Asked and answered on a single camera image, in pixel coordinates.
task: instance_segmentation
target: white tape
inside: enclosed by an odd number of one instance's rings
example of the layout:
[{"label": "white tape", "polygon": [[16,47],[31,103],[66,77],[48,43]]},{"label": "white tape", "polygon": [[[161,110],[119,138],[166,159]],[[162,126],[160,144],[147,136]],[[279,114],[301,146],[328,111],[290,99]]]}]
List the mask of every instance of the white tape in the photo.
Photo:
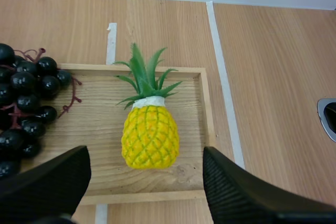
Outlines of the white tape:
[{"label": "white tape", "polygon": [[106,65],[111,65],[116,60],[115,47],[117,43],[117,23],[110,23],[107,30],[110,32],[107,36]]},{"label": "white tape", "polygon": [[236,121],[236,114],[235,114],[235,109],[233,107],[231,90],[230,90],[230,85],[229,85],[229,81],[227,77],[222,46],[220,44],[221,40],[218,34],[216,17],[215,17],[215,12],[214,12],[214,5],[212,1],[206,2],[206,9],[208,11],[212,41],[214,43],[214,48],[215,48],[215,55],[216,55],[216,60],[217,60],[219,78],[222,84],[222,92],[223,92],[223,97],[224,97],[227,122],[228,122],[229,130],[230,130],[230,138],[232,142],[233,156],[235,159],[235,163],[239,165],[241,168],[245,169],[244,157],[243,157],[243,152],[242,152],[241,145],[240,145],[238,126],[237,126],[237,121]]},{"label": "white tape", "polygon": [[107,207],[106,204],[96,205],[95,224],[107,224]]}]

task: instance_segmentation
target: wooden desk surface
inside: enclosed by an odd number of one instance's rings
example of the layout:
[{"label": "wooden desk surface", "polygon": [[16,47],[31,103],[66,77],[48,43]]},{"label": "wooden desk surface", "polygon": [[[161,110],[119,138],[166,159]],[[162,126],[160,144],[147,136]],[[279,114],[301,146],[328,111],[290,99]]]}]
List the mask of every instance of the wooden desk surface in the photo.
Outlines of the wooden desk surface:
[{"label": "wooden desk surface", "polygon": [[[137,42],[147,58],[168,47],[163,66],[206,67],[218,143],[233,158],[205,3],[0,0],[0,9],[1,42],[16,49],[44,47],[58,62],[105,64],[107,27],[117,23],[116,60],[129,59],[130,44]],[[81,224],[93,223],[94,215],[95,206],[79,207],[75,218]],[[110,205],[109,223],[203,224],[212,220],[206,200],[186,200]]]},{"label": "wooden desk surface", "polygon": [[318,114],[336,98],[336,12],[215,5],[245,166],[336,205],[336,143]]},{"label": "wooden desk surface", "polygon": [[[58,62],[104,64],[108,23],[116,60],[138,42],[164,66],[206,67],[220,150],[233,159],[205,3],[161,0],[0,0],[0,41],[45,47]],[[245,165],[287,190],[335,204],[336,144],[316,115],[336,97],[334,12],[215,5]],[[94,223],[95,206],[75,219]],[[212,223],[205,200],[109,206],[109,223]]]}]

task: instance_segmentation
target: pineapple leaves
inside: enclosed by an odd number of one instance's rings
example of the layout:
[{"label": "pineapple leaves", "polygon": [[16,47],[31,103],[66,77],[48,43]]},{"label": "pineapple leaves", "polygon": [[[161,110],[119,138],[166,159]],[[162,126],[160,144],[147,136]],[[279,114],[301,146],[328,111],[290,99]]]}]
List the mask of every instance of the pineapple leaves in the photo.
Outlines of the pineapple leaves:
[{"label": "pineapple leaves", "polygon": [[129,106],[133,105],[134,102],[135,102],[135,101],[130,101],[128,104],[126,104],[124,110],[127,109]]},{"label": "pineapple leaves", "polygon": [[132,101],[132,102],[134,102],[134,101],[139,100],[139,99],[142,99],[142,98],[143,98],[143,95],[136,95],[136,96],[134,96],[134,97],[128,97],[128,98],[122,100],[121,102],[118,102],[117,105],[119,105],[119,104],[122,103],[122,102],[127,102],[127,101]]},{"label": "pineapple leaves", "polygon": [[155,89],[153,89],[146,81],[141,79],[142,84],[142,92],[144,97],[151,97],[155,93]]},{"label": "pineapple leaves", "polygon": [[147,75],[146,75],[146,65],[145,65],[145,62],[143,61],[141,52],[140,52],[140,50],[139,50],[137,44],[136,44],[136,43],[133,43],[133,44],[131,45],[131,49],[132,49],[132,59],[133,59],[133,61],[136,61],[136,62],[138,63],[138,64],[137,64],[138,67],[139,67],[138,71],[140,71],[140,72],[142,73],[142,75],[143,75],[142,78],[143,78],[145,81],[147,81],[148,79],[147,79]]},{"label": "pineapple leaves", "polygon": [[149,84],[154,89],[155,89],[155,69],[156,69],[157,65],[160,63],[160,61],[158,61],[159,57],[160,57],[161,53],[165,49],[166,48],[162,48],[159,51],[157,51],[155,54],[153,54],[153,56],[151,57],[151,59],[147,63],[147,77],[148,77],[148,81],[149,81]]},{"label": "pineapple leaves", "polygon": [[115,61],[115,62],[113,63],[113,65],[117,65],[117,64],[122,64],[122,65],[125,65],[125,66],[130,67],[130,65],[129,65],[127,62],[125,62],[125,61]]},{"label": "pineapple leaves", "polygon": [[134,89],[136,90],[136,92],[138,92],[138,88],[135,85],[134,81],[131,80],[130,78],[126,77],[126,76],[116,76],[117,78],[119,78],[122,81],[126,81],[128,82],[130,85],[132,85],[134,87]]},{"label": "pineapple leaves", "polygon": [[141,71],[139,63],[134,58],[130,60],[130,69],[138,86],[138,94],[140,94],[142,93],[142,84],[140,80],[143,77],[143,72]]},{"label": "pineapple leaves", "polygon": [[163,75],[162,76],[160,76],[160,78],[159,78],[159,87],[158,87],[158,89],[162,89],[162,85],[163,85],[163,81],[164,81],[164,79],[166,78],[166,76],[167,76],[167,74],[168,73],[170,73],[170,72],[172,72],[172,71],[177,71],[176,69],[172,69],[172,68],[170,68],[170,69],[168,69],[165,73],[163,73]]},{"label": "pineapple leaves", "polygon": [[165,98],[170,97],[171,95],[177,94],[178,92],[167,94]]},{"label": "pineapple leaves", "polygon": [[170,91],[172,91],[174,88],[176,88],[178,85],[180,85],[181,83],[182,83],[182,81],[179,81],[179,82],[177,82],[177,83],[175,83],[175,84],[173,84],[173,85],[168,86],[168,87],[165,88],[165,89],[158,90],[158,91],[156,92],[155,95],[158,95],[158,96],[160,96],[160,97],[167,97],[167,96],[168,96],[168,93],[169,93]]}]

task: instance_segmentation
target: pineapple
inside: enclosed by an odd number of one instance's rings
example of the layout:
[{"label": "pineapple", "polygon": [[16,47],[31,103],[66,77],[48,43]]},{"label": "pineapple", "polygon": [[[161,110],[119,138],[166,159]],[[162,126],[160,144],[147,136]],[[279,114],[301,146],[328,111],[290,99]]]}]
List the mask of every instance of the pineapple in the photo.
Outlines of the pineapple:
[{"label": "pineapple", "polygon": [[117,76],[131,84],[138,95],[124,99],[125,109],[132,106],[124,124],[121,139],[122,156],[127,165],[137,169],[170,167],[179,154],[179,134],[177,125],[164,105],[166,97],[180,83],[162,89],[167,74],[175,69],[168,69],[157,80],[155,69],[160,54],[157,51],[145,65],[140,50],[132,44],[132,58],[129,62],[117,61],[116,64],[128,66],[135,82],[127,76]]}]

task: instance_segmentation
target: black grape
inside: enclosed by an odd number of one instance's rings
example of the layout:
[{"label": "black grape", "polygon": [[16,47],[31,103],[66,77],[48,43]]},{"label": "black grape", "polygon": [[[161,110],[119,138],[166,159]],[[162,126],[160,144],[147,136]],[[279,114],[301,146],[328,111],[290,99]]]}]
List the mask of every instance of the black grape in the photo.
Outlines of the black grape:
[{"label": "black grape", "polygon": [[14,59],[15,59],[15,61],[13,63],[14,67],[17,67],[17,65],[19,65],[20,62],[25,61],[25,59],[23,57],[19,56],[19,55],[15,55]]},{"label": "black grape", "polygon": [[24,144],[21,149],[22,158],[36,157],[41,151],[41,144],[37,141],[35,143]]},{"label": "black grape", "polygon": [[13,102],[14,93],[9,84],[0,83],[0,106],[10,105]]},{"label": "black grape", "polygon": [[17,72],[28,72],[33,76],[37,76],[37,67],[34,63],[30,61],[22,61],[16,67]]},{"label": "black grape", "polygon": [[19,72],[11,77],[12,87],[20,94],[30,93],[35,88],[36,78],[28,72]]},{"label": "black grape", "polygon": [[57,63],[51,57],[42,57],[37,62],[38,73],[42,76],[55,75],[57,72]]},{"label": "black grape", "polygon": [[59,81],[54,76],[44,76],[41,79],[39,90],[42,98],[54,98],[60,90]]},{"label": "black grape", "polygon": [[0,161],[0,179],[9,178],[20,171],[20,160]]},{"label": "black grape", "polygon": [[58,70],[56,76],[62,88],[66,88],[71,84],[71,74],[68,71],[63,69]]},{"label": "black grape", "polygon": [[24,137],[21,130],[7,130],[0,134],[0,148],[15,151],[23,144]]},{"label": "black grape", "polygon": [[17,107],[25,113],[31,113],[40,107],[40,99],[34,94],[29,95],[19,95],[17,98]]},{"label": "black grape", "polygon": [[28,121],[22,125],[25,135],[32,139],[38,139],[46,134],[46,127],[38,121]]},{"label": "black grape", "polygon": [[51,106],[42,106],[35,111],[35,117],[43,123],[52,123],[57,118],[57,111]]},{"label": "black grape", "polygon": [[0,43],[0,64],[10,65],[15,61],[14,50],[6,44]]},{"label": "black grape", "polygon": [[12,72],[7,68],[0,68],[0,83],[9,83]]}]

